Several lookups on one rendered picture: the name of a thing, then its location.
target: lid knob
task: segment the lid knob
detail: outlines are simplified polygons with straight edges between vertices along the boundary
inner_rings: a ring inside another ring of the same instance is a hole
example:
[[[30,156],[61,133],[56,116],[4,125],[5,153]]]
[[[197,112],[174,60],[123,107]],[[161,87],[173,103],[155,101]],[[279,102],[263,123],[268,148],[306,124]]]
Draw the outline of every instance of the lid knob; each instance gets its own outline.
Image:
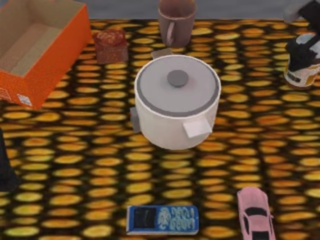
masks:
[[[189,76],[185,71],[173,70],[167,75],[167,81],[175,88],[181,88],[187,84]]]

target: barcode sticker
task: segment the barcode sticker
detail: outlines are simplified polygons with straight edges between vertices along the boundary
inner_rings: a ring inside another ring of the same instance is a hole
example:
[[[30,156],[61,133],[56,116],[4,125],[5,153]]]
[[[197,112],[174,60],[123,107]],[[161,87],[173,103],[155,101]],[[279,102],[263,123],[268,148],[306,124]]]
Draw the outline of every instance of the barcode sticker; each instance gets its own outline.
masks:
[[[28,106],[32,106],[32,103],[31,103],[29,97],[23,96],[23,95],[21,95],[21,94],[17,94],[17,96],[18,96],[18,98],[19,98],[19,100],[20,100],[20,102],[21,102],[22,104],[25,104],[25,105],[28,105]]]
[[[8,91],[4,88],[0,88],[0,99],[5,99],[11,101],[11,97]]]

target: blue box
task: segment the blue box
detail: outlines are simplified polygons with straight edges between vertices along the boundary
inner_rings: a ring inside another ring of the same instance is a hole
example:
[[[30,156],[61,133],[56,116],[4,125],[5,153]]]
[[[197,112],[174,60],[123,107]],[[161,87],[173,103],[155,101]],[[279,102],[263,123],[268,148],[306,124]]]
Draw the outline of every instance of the blue box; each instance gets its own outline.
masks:
[[[126,214],[128,235],[195,235],[199,213],[195,206],[129,206]]]

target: brown mug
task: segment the brown mug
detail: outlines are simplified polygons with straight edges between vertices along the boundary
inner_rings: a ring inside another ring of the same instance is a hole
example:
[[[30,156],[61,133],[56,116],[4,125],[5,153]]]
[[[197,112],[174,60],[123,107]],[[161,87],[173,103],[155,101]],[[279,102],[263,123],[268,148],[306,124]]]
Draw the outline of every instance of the brown mug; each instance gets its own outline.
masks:
[[[183,48],[190,42],[196,10],[195,0],[159,1],[159,25],[164,44]]]

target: brown box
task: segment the brown box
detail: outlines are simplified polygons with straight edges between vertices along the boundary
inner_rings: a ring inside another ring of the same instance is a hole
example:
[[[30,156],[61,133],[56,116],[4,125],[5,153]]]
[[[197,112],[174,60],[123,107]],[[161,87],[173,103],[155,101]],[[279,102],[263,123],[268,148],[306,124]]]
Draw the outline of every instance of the brown box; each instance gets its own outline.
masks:
[[[128,61],[128,44],[122,29],[106,29],[93,35],[98,64]]]
[[[0,99],[39,109],[91,39],[83,3],[9,0],[0,8]]]

